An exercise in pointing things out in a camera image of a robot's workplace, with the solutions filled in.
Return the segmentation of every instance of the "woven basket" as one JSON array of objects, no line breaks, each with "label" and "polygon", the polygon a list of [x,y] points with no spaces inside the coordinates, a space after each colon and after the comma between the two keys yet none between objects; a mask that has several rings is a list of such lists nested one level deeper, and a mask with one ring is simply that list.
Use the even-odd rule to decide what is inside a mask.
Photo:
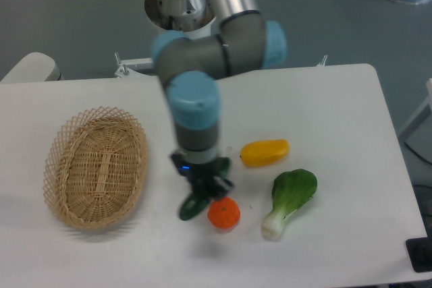
[{"label": "woven basket", "polygon": [[60,221],[100,229],[120,220],[140,195],[146,136],[118,108],[92,109],[61,128],[45,166],[44,197]]}]

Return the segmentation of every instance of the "gray floor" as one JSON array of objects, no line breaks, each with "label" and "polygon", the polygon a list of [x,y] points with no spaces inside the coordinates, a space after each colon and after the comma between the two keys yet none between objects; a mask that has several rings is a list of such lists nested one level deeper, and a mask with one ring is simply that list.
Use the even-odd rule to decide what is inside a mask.
[{"label": "gray floor", "polygon": [[[54,58],[66,79],[108,78],[123,58],[148,57],[156,32],[144,0],[0,0],[0,79],[25,55]],[[426,97],[432,78],[432,3],[389,0],[257,0],[289,38],[284,67],[369,63],[379,74],[395,128]],[[432,160],[432,121],[410,139]],[[432,185],[432,170],[403,150],[414,183]],[[422,200],[432,192],[417,190]]]}]

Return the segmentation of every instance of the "toy yellow pepper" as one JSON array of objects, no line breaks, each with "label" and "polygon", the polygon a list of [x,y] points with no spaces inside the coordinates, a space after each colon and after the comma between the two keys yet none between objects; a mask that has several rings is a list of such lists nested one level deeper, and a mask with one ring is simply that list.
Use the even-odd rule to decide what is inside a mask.
[{"label": "toy yellow pepper", "polygon": [[247,167],[264,167],[280,161],[290,151],[289,143],[282,140],[265,140],[245,145],[240,158]]}]

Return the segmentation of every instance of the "robotic arm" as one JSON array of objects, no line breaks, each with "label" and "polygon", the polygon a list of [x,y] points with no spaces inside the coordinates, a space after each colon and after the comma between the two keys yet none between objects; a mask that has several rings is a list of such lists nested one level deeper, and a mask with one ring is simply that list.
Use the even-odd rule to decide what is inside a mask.
[{"label": "robotic arm", "polygon": [[220,97],[215,80],[267,69],[284,61],[287,52],[283,30],[278,23],[263,20],[254,0],[211,0],[221,33],[190,40],[184,31],[196,28],[193,22],[206,15],[207,3],[159,0],[161,21],[169,31],[152,46],[177,136],[178,149],[171,159],[192,189],[180,208],[182,220],[196,216],[234,187],[226,179],[230,161],[219,156]]}]

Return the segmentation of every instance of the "table surface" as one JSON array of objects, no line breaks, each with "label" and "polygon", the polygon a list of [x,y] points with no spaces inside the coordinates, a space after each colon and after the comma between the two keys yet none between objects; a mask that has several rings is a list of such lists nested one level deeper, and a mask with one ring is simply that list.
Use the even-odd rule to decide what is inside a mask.
[{"label": "table surface", "polygon": [[[254,71],[219,82],[221,151],[233,159],[240,224],[220,235],[205,213],[176,217],[188,185],[168,159],[171,121],[155,77],[0,85],[0,287],[347,287],[430,279],[405,240],[425,229],[377,74],[370,65]],[[85,109],[119,107],[148,136],[135,209],[110,231],[57,221],[43,171],[60,127]],[[242,166],[248,142],[286,138],[289,157]],[[308,169],[315,197],[281,241],[261,237],[273,180]]]}]

